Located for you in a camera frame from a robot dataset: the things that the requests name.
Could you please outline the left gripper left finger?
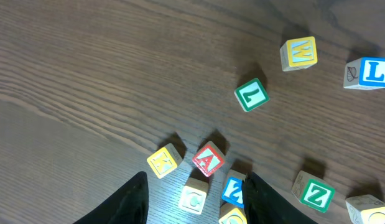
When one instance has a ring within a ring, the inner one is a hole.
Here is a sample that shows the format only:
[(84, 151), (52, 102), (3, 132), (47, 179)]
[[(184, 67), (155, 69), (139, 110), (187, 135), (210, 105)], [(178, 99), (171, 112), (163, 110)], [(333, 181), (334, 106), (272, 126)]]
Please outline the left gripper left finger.
[(148, 209), (147, 174), (140, 171), (75, 224), (146, 224)]

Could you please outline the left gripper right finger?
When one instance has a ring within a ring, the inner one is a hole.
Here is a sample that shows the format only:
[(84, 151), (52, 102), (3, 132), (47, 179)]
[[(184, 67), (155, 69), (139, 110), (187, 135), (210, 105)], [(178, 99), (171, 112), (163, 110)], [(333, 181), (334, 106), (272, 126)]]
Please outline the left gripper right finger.
[(242, 191), (249, 224), (317, 224), (254, 172), (243, 180)]

